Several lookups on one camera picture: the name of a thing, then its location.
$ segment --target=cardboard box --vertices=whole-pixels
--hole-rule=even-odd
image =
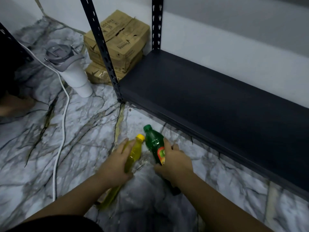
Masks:
[[[145,46],[150,33],[149,25],[116,10],[100,23],[114,70],[125,73],[136,55]],[[92,31],[84,35],[89,57],[104,66]]]
[[[142,51],[140,51],[137,54],[137,56],[133,59],[126,73],[119,73],[115,71],[118,81],[124,78],[124,76],[141,60],[142,56],[143,56],[143,53]],[[96,62],[92,62],[91,64],[89,64],[85,72],[87,74],[88,80],[91,83],[94,83],[94,84],[105,83],[108,85],[112,85],[107,69],[104,66],[97,64]]]

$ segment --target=power cord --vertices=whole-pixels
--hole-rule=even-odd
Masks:
[[[55,164],[54,164],[54,170],[53,170],[53,174],[52,174],[52,201],[55,201],[56,198],[57,198],[57,183],[56,183],[56,173],[57,173],[57,165],[58,165],[58,161],[59,161],[59,157],[60,157],[60,153],[62,151],[62,148],[64,146],[64,142],[66,140],[66,131],[65,131],[65,119],[66,119],[66,111],[68,109],[68,106],[69,106],[69,102],[70,102],[70,97],[69,97],[69,94],[68,92],[66,91],[66,89],[64,88],[63,86],[63,83],[61,81],[61,77],[60,77],[60,74],[59,72],[57,72],[56,70],[54,70],[53,68],[47,66],[46,64],[44,64],[43,62],[41,62],[32,52],[31,50],[29,50],[26,46],[24,46],[23,44],[21,44],[19,42],[19,44],[25,48],[25,50],[27,50],[32,56],[33,58],[35,58],[37,61],[39,61],[44,67],[47,67],[49,68],[50,70],[52,70],[54,73],[56,73],[58,75],[58,78],[59,78],[59,81],[60,81],[60,84],[62,86],[62,89],[64,90],[66,96],[67,96],[67,101],[66,101],[66,106],[64,108],[64,112],[63,112],[63,116],[62,116],[62,142],[61,142],[61,145],[59,147],[59,150],[58,150],[58,154],[57,154],[57,157],[56,157],[56,160],[55,160]]]

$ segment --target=green bottle cap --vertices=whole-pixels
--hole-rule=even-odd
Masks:
[[[145,125],[144,126],[144,131],[147,132],[148,130],[151,130],[152,126],[151,125]]]

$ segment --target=yellow plastic bottle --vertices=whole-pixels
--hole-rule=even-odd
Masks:
[[[129,155],[127,161],[126,161],[126,164],[125,164],[125,173],[129,172],[132,168],[133,163],[141,157],[141,145],[142,145],[143,141],[145,140],[145,137],[142,134],[138,134],[136,136],[135,140],[136,140],[136,142],[135,142],[134,146],[132,147],[131,153],[130,153],[130,155]],[[127,145],[131,141],[128,141],[125,144],[124,149],[127,147]],[[122,186],[118,186],[118,187],[114,187],[114,188],[110,189],[107,196],[105,197],[103,202],[98,206],[98,208],[99,209],[105,209],[108,206],[110,206],[110,204],[116,198],[121,187]]]

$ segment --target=marble floor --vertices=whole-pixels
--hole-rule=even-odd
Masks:
[[[50,41],[72,44],[90,62],[80,33],[42,19],[15,33],[41,60]],[[0,119],[0,231],[17,225],[52,202],[53,163],[62,140],[61,119],[66,96],[58,77],[31,62],[16,72],[24,94],[36,106],[15,118]],[[227,156],[152,117],[131,104],[119,104],[111,86],[92,85],[93,95],[79,97],[67,88],[71,102],[66,142],[57,174],[58,195],[79,185],[125,137],[133,139],[151,124],[190,156],[195,173],[226,198],[276,232],[309,232],[309,203]],[[104,211],[86,216],[105,231],[203,231],[204,223],[183,195],[172,196],[152,168],[154,159],[143,145],[135,177]]]

